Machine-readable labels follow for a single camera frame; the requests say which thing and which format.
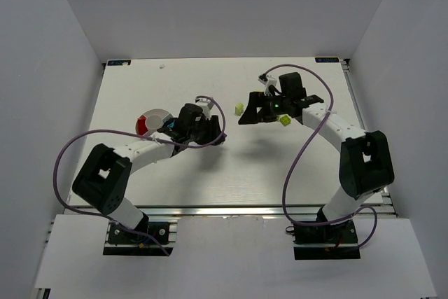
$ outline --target gray wall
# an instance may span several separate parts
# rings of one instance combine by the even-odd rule
[[[99,58],[350,57],[381,0],[68,0]]]
[[[102,70],[67,0],[0,0],[0,7],[0,296],[23,299],[62,210],[51,185],[54,160],[87,128]],[[65,195],[78,149],[63,164]]]
[[[383,130],[390,191],[448,298],[448,0],[383,0],[351,61],[367,125]]]

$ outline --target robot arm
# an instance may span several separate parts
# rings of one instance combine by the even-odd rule
[[[195,104],[185,104],[178,118],[166,113],[167,117],[160,119],[158,133],[153,136],[183,145],[192,141],[199,145],[207,144],[221,134],[218,116],[210,114],[212,107],[211,102],[197,99]],[[219,145],[224,141],[225,135],[213,144]],[[117,148],[98,144],[75,178],[73,192],[101,214],[130,229],[145,232],[147,215],[125,198],[129,177],[142,167],[170,158],[184,149],[185,146],[147,140],[138,140]]]
[[[280,95],[266,95],[266,88],[273,93],[272,82],[260,76],[265,92],[251,92],[240,125],[270,123],[278,115],[288,114],[299,123],[315,130],[328,107],[316,96],[307,96],[299,73],[279,77]],[[366,132],[349,124],[336,113],[331,113],[319,134],[340,152],[339,182],[341,186],[324,207],[319,210],[317,221],[326,222],[352,214],[373,193],[394,180],[391,156],[386,136],[380,132]]]

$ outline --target black label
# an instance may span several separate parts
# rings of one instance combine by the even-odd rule
[[[339,63],[337,57],[315,57],[316,63]]]
[[[131,64],[131,60],[109,60],[107,62],[108,66],[129,66]]]

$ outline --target green object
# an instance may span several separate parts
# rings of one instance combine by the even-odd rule
[[[235,106],[235,115],[240,116],[243,114],[244,105],[240,102]]]
[[[291,124],[291,118],[289,118],[288,115],[284,115],[282,117],[279,118],[279,122],[283,125],[283,126],[288,126]]]

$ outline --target red object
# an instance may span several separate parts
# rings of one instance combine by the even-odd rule
[[[135,130],[137,134],[140,136],[143,136],[145,133],[147,133],[148,128],[145,125],[146,117],[141,115],[139,119],[137,119],[137,124],[135,125]]]

